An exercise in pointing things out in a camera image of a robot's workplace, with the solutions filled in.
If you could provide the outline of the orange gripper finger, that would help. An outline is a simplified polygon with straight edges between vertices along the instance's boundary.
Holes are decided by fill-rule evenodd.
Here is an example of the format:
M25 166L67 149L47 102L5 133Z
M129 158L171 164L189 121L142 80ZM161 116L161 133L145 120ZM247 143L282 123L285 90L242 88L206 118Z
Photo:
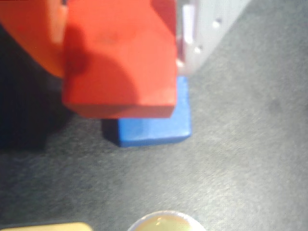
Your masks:
M67 6L61 0L2 0L0 24L46 71L63 77Z

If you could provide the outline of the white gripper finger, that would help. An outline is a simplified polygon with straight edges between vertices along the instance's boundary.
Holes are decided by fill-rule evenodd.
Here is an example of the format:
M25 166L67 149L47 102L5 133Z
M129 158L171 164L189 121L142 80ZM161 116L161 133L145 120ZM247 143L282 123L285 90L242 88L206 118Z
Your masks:
M179 75L192 75L205 63L249 0L190 0L180 8L177 36Z

